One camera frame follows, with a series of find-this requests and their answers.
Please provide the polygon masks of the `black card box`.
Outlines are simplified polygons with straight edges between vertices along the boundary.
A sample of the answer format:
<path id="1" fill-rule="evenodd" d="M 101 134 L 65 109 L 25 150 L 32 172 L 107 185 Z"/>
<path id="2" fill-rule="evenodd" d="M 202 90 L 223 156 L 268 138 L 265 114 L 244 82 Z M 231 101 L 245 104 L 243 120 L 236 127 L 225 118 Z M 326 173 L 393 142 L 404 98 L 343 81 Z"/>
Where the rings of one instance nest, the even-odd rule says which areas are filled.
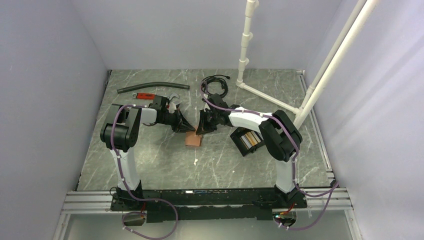
<path id="1" fill-rule="evenodd" d="M 243 127 L 235 129 L 230 138 L 243 157 L 265 145 L 265 141 L 258 132 Z"/>

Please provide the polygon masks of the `brown leather card holder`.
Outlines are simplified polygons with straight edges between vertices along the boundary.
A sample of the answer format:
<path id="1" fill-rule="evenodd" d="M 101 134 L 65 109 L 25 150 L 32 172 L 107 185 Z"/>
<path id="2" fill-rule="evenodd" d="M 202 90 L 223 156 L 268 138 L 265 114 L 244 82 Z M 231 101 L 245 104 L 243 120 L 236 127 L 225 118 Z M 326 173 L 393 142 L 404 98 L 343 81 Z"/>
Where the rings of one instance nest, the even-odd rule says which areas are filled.
<path id="1" fill-rule="evenodd" d="M 197 135 L 195 131 L 185 133 L 184 143 L 188 147 L 200 147 L 202 143 L 202 135 Z"/>

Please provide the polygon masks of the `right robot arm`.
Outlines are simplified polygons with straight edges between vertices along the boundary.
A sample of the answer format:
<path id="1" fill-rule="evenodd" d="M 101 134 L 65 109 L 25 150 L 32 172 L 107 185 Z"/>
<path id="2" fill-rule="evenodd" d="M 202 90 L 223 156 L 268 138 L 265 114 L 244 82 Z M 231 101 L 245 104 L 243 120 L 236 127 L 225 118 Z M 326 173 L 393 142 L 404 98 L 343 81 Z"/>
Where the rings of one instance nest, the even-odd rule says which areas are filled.
<path id="1" fill-rule="evenodd" d="M 275 160 L 276 203 L 287 208 L 295 201 L 296 157 L 303 137 L 283 110 L 274 113 L 257 112 L 239 105 L 228 106 L 217 93 L 202 100 L 208 106 L 200 112 L 198 135 L 211 133 L 217 125 L 244 128 L 261 135 L 268 153 Z"/>

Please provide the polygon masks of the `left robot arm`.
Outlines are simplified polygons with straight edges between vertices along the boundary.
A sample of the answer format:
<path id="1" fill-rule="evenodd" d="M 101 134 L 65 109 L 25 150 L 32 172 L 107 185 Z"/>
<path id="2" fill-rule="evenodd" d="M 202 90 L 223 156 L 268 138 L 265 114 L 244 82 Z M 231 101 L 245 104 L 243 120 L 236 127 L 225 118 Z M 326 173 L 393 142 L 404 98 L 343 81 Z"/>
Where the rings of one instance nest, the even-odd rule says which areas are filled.
<path id="1" fill-rule="evenodd" d="M 110 150 L 117 170 L 117 195 L 131 210 L 139 209 L 144 203 L 142 182 L 138 177 L 134 146 L 141 125 L 152 127 L 157 124 L 171 127 L 175 133 L 195 131 L 185 119 L 178 104 L 172 100 L 177 94 L 161 96 L 143 93 L 142 99 L 150 100 L 147 106 L 113 103 L 100 131 L 100 139 Z"/>

